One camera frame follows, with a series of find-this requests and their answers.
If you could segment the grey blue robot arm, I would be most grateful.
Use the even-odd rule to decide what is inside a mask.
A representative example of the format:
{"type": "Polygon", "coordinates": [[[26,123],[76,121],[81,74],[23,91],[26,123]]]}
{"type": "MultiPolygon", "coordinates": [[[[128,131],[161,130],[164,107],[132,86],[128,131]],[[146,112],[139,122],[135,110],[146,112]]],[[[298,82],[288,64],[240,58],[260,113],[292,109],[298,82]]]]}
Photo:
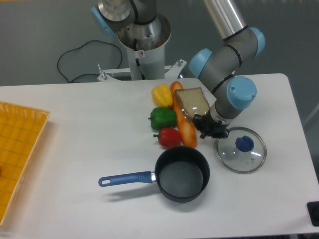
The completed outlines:
{"type": "MultiPolygon", "coordinates": [[[[224,45],[217,52],[200,50],[189,63],[192,74],[216,98],[208,112],[193,116],[192,122],[201,138],[227,138],[228,125],[257,94],[251,80],[233,73],[264,49],[265,37],[259,29],[247,26],[234,1],[207,0],[205,5],[224,45]]],[[[164,46],[171,29],[157,12],[156,1],[101,0],[91,14],[104,34],[116,35],[126,47],[133,80],[164,77],[164,46]]]]}

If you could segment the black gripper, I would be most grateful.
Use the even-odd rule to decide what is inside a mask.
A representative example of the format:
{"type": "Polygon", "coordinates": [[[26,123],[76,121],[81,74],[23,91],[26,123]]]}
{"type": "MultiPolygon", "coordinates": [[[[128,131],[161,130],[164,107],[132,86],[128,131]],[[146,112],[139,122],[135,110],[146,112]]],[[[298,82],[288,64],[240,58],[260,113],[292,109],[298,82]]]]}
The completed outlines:
{"type": "Polygon", "coordinates": [[[206,136],[212,138],[223,139],[228,138],[229,129],[222,125],[222,120],[214,120],[211,116],[205,117],[195,114],[192,120],[195,128],[200,132],[200,138],[204,139],[206,136]]]}

